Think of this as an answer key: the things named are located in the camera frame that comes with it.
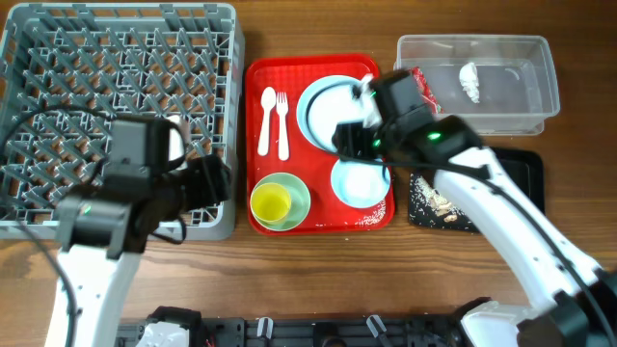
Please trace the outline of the white plastic fork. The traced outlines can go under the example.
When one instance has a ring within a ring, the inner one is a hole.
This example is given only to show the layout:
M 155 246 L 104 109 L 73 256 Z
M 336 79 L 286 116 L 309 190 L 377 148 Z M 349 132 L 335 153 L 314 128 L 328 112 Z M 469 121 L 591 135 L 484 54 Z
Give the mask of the white plastic fork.
M 286 127 L 286 116 L 289 111 L 287 94 L 284 92 L 277 93 L 276 111 L 279 116 L 279 142 L 278 156 L 281 161 L 289 159 L 289 142 Z

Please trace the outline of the white napkin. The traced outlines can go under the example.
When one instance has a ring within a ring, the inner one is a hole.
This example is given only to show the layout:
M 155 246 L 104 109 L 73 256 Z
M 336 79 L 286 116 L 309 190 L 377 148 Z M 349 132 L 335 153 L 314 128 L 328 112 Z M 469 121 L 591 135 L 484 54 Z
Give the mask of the white napkin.
M 467 63 L 461 67 L 459 81 L 469 99 L 473 103 L 479 103 L 479 78 L 475 63 Z

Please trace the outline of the yellow plastic cup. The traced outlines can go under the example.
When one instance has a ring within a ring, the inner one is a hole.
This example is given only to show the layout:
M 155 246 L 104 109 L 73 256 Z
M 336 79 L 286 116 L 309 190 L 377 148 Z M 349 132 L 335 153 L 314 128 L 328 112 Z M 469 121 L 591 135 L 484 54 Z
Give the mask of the yellow plastic cup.
M 267 182 L 255 187 L 250 198 L 253 215 L 266 225 L 284 222 L 291 205 L 288 190 L 279 183 Z

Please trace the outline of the white plastic spoon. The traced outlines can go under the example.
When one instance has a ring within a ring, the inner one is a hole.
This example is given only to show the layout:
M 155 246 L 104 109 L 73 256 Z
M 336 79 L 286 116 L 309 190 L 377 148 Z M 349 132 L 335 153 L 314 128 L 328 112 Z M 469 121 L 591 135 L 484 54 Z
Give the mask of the white plastic spoon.
M 272 87 L 264 89 L 261 95 L 261 107 L 263 110 L 262 124 L 257 145 L 257 154 L 265 156 L 269 151 L 270 118 L 272 110 L 277 104 L 276 92 Z

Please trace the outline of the red snack wrapper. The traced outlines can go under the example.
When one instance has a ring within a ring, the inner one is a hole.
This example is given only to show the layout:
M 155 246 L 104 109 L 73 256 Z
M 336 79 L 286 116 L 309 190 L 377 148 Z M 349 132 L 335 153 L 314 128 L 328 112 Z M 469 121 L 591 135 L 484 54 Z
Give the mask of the red snack wrapper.
M 439 114 L 443 108 L 434 96 L 421 69 L 419 67 L 413 67 L 410 69 L 410 73 L 416 80 L 418 91 L 424 102 L 429 105 L 434 115 Z

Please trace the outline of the food scraps and rice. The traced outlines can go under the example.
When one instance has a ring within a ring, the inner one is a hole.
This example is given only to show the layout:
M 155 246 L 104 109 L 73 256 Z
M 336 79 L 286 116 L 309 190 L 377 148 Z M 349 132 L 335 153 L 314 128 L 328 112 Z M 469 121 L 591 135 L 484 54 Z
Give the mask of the food scraps and rice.
M 427 217 L 429 224 L 453 224 L 458 220 L 458 209 L 432 188 L 420 175 L 412 175 L 411 202 L 414 212 L 412 216 Z

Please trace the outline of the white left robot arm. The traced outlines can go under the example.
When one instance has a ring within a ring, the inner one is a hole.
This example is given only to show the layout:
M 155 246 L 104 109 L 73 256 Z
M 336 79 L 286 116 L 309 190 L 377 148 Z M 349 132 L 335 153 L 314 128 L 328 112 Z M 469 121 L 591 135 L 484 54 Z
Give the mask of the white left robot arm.
M 46 345 L 113 345 L 148 238 L 230 199 L 230 168 L 215 154 L 187 159 L 185 142 L 171 137 L 180 130 L 166 119 L 115 119 L 102 184 L 79 184 L 58 203 L 61 273 Z

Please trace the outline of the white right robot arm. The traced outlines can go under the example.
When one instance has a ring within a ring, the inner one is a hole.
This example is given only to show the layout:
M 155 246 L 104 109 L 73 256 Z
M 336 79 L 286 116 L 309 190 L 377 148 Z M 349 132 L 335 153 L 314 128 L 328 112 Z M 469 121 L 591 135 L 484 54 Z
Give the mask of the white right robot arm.
M 528 307 L 488 301 L 464 313 L 471 345 L 615 345 L 615 274 L 547 219 L 464 120 L 435 120 L 407 70 L 365 76 L 360 99 L 364 124 L 376 131 L 372 148 L 393 166 L 434 171 L 438 192 L 469 217 L 523 288 Z

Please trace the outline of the light blue plate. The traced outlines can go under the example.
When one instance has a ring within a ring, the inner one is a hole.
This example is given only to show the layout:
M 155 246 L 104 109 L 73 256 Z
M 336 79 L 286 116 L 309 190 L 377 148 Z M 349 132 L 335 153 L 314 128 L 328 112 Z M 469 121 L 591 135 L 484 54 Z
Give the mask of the light blue plate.
M 352 104 L 351 87 L 360 80 L 331 75 L 312 82 L 301 94 L 296 117 L 304 137 L 314 146 L 336 152 L 332 138 L 342 120 L 356 120 L 358 111 Z

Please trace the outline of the light green bowl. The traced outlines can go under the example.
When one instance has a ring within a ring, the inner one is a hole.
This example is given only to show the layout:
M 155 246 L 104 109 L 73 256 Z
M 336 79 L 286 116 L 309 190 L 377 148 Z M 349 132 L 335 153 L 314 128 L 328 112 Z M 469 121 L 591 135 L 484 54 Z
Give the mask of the light green bowl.
M 310 211 L 311 197 L 307 185 L 292 173 L 271 173 L 259 180 L 255 187 L 267 182 L 279 183 L 288 190 L 292 198 L 291 210 L 284 222 L 275 225 L 263 224 L 253 215 L 250 207 L 252 217 L 261 227 L 269 231 L 284 232 L 298 227 Z

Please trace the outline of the light blue bowl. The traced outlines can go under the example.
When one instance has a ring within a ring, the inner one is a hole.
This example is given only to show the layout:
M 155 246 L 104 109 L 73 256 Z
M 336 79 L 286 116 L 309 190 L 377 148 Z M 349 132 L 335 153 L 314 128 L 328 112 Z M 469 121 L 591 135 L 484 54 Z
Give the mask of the light blue bowl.
M 335 162 L 331 171 L 331 187 L 335 196 L 353 208 L 369 208 L 382 201 L 390 188 L 389 169 L 380 165 L 351 161 Z

